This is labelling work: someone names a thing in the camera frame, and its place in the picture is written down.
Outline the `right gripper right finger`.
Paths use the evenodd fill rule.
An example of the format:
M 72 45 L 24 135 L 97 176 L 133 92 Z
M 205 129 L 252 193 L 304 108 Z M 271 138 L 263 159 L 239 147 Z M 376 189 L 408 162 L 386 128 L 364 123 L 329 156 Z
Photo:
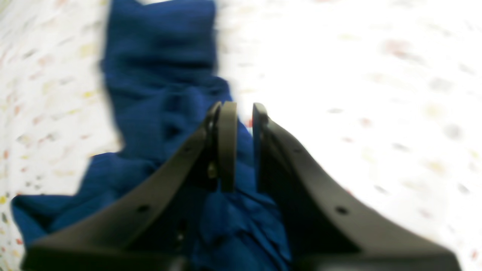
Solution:
M 253 105 L 258 189 L 282 214 L 294 271 L 459 271 L 449 249 L 353 197 L 303 145 Z

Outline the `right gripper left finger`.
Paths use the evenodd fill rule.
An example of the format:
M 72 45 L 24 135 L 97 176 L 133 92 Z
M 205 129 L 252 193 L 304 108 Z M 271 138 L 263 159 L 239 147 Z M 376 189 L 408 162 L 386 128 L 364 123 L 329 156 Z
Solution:
M 191 271 L 207 196 L 234 192 L 236 103 L 217 102 L 153 175 L 119 201 L 26 252 L 26 271 Z

